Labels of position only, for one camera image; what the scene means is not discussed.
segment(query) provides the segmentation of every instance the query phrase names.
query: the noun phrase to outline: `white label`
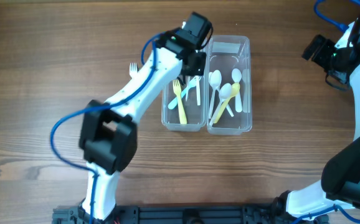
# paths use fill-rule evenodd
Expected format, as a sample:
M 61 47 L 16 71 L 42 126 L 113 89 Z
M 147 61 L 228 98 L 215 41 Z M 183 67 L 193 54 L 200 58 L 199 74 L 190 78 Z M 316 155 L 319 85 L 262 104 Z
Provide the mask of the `white label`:
M 241 44 L 213 42 L 212 53 L 238 53 Z

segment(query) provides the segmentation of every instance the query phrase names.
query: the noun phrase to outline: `plastic bin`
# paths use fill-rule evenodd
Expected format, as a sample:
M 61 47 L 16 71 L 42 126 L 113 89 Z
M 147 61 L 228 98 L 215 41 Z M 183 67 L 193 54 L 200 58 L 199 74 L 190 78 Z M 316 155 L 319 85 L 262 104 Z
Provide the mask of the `plastic bin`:
M 222 74 L 222 87 L 226 83 L 233 84 L 232 71 L 238 68 L 242 72 L 240 95 L 242 111 L 235 111 L 235 98 L 229 105 L 234 113 L 231 117 L 224 110 L 220 120 L 212 126 L 207 121 L 207 130 L 211 134 L 242 134 L 252 129 L 252 86 L 250 79 L 250 47 L 249 39 L 244 36 L 214 35 L 207 46 L 207 67 L 209 72 L 219 70 Z M 210 103 L 212 88 L 209 86 L 208 101 Z M 219 93 L 215 93 L 213 111 L 219 104 Z
M 171 131 L 199 131 L 205 124 L 211 134 L 242 134 L 252 128 L 252 102 L 251 102 L 251 79 L 250 79 L 250 49 L 249 40 L 244 36 L 213 35 L 206 48 L 207 59 L 204 76 L 200 80 L 201 105 L 197 106 L 196 88 L 189 90 L 188 100 L 182 99 L 187 116 L 187 124 L 180 124 L 178 108 L 168 108 L 168 104 L 175 99 L 172 83 L 165 86 L 162 95 L 162 123 Z M 209 72 L 219 70 L 222 74 L 223 86 L 225 83 L 233 84 L 231 73 L 234 68 L 243 72 L 240 81 L 240 95 L 243 110 L 237 113 L 235 110 L 235 99 L 231 99 L 229 105 L 234 117 L 223 112 L 220 120 L 209 125 L 208 113 L 212 88 L 209 85 Z M 219 104 L 219 93 L 215 94 L 215 104 Z

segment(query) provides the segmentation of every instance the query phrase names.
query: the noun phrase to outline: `yellow spoon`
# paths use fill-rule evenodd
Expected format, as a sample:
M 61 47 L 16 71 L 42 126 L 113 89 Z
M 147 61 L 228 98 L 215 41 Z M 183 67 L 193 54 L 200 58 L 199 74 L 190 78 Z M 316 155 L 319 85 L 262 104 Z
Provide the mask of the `yellow spoon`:
M 231 85 L 231 95 L 223 102 L 222 106 L 220 106 L 219 114 L 217 114 L 214 122 L 215 124 L 219 121 L 225 107 L 229 104 L 230 99 L 235 97 L 239 91 L 240 91 L 239 83 L 234 83 L 233 85 Z

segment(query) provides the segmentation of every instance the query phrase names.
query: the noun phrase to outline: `wooden surface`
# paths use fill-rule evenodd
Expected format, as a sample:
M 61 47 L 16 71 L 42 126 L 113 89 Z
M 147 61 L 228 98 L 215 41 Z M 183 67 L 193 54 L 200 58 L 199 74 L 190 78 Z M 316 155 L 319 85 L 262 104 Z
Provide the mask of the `wooden surface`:
M 192 11 L 214 34 L 245 35 L 252 56 L 253 128 L 241 136 L 174 133 L 161 97 L 139 126 L 139 148 L 116 193 L 121 205 L 269 202 L 321 177 L 353 140 L 353 94 L 324 83 L 300 55 L 316 34 L 341 34 L 313 1 L 124 1 L 0 5 L 0 223 L 50 223 L 52 209 L 84 198 L 87 174 L 58 161 L 49 133 L 62 116 L 105 100 L 129 80 L 146 40 Z M 360 9 L 320 7 L 341 22 Z M 57 133 L 62 155 L 83 163 L 81 118 Z M 354 211 L 360 218 L 360 211 Z M 347 223 L 339 215 L 333 223 Z

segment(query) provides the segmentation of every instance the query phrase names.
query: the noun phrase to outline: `fork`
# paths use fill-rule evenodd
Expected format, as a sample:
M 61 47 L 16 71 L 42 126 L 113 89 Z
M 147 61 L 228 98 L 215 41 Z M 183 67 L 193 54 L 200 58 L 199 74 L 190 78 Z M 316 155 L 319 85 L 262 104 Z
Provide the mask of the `fork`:
M 138 73 L 137 63 L 130 63 L 130 66 L 129 66 L 130 77 L 135 78 L 137 76 L 137 73 Z
M 187 124 L 186 112 L 184 112 L 184 107 L 182 106 L 181 101 L 181 87 L 179 80 L 173 80 L 173 92 L 174 94 L 176 94 L 176 97 L 178 99 L 180 124 Z

